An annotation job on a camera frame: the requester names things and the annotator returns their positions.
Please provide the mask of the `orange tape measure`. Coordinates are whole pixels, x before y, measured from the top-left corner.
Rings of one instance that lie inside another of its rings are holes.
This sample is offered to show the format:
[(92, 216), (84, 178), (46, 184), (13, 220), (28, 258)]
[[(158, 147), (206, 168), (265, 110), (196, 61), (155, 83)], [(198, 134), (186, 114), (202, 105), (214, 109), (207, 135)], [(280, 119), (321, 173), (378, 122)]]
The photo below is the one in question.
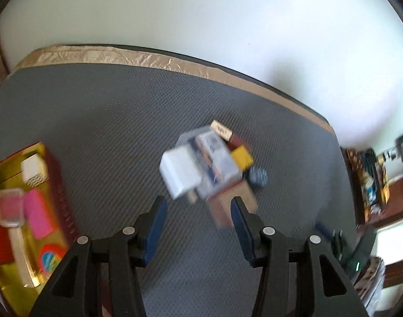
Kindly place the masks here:
[(58, 244), (43, 245), (38, 257), (41, 272), (48, 278), (67, 253), (66, 247)]

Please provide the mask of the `red block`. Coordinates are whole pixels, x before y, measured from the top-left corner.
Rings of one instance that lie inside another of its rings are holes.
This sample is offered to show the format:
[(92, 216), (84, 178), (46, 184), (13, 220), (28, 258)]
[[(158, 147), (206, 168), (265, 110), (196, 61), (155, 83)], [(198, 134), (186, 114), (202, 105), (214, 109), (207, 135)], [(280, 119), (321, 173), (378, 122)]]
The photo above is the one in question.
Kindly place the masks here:
[(0, 265), (14, 262), (8, 229), (0, 225)]

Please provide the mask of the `pink block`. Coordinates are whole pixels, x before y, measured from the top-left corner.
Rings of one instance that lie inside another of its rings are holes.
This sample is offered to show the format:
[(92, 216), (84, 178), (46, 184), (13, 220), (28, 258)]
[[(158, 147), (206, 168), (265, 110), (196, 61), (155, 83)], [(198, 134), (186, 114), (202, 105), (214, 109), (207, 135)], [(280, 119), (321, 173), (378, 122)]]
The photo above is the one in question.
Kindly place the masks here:
[(33, 236), (38, 240), (56, 230), (56, 224), (47, 208), (46, 200), (36, 188), (24, 195), (24, 215)]

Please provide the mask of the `clear case red insert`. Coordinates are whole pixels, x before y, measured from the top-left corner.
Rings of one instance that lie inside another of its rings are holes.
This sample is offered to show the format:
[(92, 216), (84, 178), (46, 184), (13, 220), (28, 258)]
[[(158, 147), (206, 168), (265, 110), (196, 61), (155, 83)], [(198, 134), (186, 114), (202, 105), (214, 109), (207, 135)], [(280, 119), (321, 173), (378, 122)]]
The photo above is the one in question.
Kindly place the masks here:
[(21, 227), (24, 224), (24, 191), (21, 188), (0, 190), (0, 225)]

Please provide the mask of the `blue patterned tin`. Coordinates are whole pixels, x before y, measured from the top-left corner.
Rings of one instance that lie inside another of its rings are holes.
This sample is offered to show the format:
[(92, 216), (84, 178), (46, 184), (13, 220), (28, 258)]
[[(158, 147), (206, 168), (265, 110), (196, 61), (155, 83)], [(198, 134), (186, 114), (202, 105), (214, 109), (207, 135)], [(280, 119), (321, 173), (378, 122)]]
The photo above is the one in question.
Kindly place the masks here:
[(252, 185), (264, 187), (268, 184), (269, 176), (265, 169), (253, 166), (249, 169), (248, 179)]

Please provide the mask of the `white zigzag pattern box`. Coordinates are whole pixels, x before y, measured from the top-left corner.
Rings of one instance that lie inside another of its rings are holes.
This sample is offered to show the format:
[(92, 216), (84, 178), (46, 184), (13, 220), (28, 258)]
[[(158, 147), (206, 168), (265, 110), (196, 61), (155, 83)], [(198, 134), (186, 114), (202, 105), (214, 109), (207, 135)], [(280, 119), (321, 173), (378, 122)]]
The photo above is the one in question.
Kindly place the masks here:
[(34, 154), (21, 162), (21, 177), (30, 187), (36, 187), (48, 181), (47, 165), (40, 155)]

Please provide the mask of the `yellow block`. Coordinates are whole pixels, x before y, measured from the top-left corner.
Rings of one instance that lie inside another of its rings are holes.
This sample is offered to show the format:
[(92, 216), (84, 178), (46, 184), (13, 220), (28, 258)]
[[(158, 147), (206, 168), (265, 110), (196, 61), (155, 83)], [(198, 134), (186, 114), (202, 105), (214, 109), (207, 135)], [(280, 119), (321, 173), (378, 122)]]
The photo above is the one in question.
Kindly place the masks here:
[(248, 149), (246, 149), (244, 145), (241, 145), (232, 150), (231, 156), (242, 172), (249, 169), (254, 163), (253, 157), (250, 155)]

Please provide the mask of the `large clear plastic case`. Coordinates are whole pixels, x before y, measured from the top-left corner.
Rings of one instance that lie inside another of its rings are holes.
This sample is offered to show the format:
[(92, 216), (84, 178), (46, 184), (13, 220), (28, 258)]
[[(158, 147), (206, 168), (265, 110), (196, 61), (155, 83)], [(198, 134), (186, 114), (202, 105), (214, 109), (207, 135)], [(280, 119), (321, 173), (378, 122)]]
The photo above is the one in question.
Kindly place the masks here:
[(196, 188), (201, 199), (207, 199), (242, 179), (242, 171), (233, 160), (224, 140), (210, 126), (184, 132), (176, 146), (189, 144), (198, 161), (203, 179)]

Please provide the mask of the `brown wooden block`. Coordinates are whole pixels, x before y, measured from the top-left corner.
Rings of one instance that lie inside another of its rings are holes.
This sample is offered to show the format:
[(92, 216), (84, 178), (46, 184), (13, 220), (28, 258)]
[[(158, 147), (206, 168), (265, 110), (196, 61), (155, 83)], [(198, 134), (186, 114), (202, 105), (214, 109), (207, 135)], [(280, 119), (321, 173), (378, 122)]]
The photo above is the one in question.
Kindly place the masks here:
[(240, 146), (244, 146), (247, 151), (250, 151), (251, 149), (249, 143), (240, 138), (240, 136), (238, 136), (237, 134), (233, 134), (231, 136), (230, 140), (227, 142), (227, 146), (230, 149), (230, 151), (233, 151)]

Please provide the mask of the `white power adapter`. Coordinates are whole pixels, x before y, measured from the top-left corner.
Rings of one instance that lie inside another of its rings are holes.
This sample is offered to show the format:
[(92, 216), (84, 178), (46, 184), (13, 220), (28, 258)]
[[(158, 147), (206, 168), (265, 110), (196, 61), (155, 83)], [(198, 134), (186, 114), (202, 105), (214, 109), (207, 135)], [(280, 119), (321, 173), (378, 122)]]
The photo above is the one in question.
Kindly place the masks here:
[(189, 144), (183, 144), (162, 154), (160, 175), (173, 200), (200, 186), (203, 174)]

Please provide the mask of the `small beige wooden block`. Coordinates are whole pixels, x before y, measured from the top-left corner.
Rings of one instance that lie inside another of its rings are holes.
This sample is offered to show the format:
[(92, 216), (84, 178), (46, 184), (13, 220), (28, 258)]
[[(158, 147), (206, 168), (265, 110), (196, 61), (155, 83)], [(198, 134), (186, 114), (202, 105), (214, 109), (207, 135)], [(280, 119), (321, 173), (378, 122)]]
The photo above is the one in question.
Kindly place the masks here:
[(229, 142), (232, 139), (233, 132), (217, 120), (214, 120), (210, 124), (210, 128), (215, 131), (221, 138), (223, 138), (225, 141)]

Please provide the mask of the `cluttered side shelf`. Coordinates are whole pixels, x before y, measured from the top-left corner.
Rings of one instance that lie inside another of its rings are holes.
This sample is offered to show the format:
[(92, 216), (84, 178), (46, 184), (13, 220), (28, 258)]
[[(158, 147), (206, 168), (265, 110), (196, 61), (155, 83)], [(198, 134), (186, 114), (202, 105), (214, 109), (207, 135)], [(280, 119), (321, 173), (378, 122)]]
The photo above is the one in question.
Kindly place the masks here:
[(403, 134), (379, 154), (342, 149), (353, 192), (360, 236), (376, 229), (370, 264), (354, 287), (370, 316), (403, 316), (403, 174), (390, 179), (386, 164), (403, 162)]

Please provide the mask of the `red gold tin box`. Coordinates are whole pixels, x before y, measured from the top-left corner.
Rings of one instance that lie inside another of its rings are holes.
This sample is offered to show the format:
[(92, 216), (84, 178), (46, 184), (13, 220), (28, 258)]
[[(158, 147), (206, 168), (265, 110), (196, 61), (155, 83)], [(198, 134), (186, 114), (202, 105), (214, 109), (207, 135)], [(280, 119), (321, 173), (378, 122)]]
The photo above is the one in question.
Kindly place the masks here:
[(61, 168), (34, 143), (0, 162), (0, 294), (13, 316), (28, 316), (77, 238)]

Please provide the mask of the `grey honeycomb mat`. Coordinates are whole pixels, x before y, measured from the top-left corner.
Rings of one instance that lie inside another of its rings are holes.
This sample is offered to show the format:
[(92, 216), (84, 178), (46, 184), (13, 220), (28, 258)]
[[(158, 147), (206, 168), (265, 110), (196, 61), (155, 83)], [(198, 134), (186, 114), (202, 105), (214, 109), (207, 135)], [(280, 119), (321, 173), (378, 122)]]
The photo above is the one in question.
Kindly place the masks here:
[[(258, 215), (307, 239), (318, 222), (356, 242), (353, 196), (337, 137), (319, 117), (226, 84), (162, 69), (57, 64), (20, 69), (0, 89), (0, 160), (35, 142), (59, 161), (81, 233), (107, 237), (168, 195), (163, 153), (215, 145), (218, 121), (249, 148), (268, 182)], [(140, 270), (148, 316), (250, 316), (260, 269), (205, 200), (168, 201), (154, 259)]]

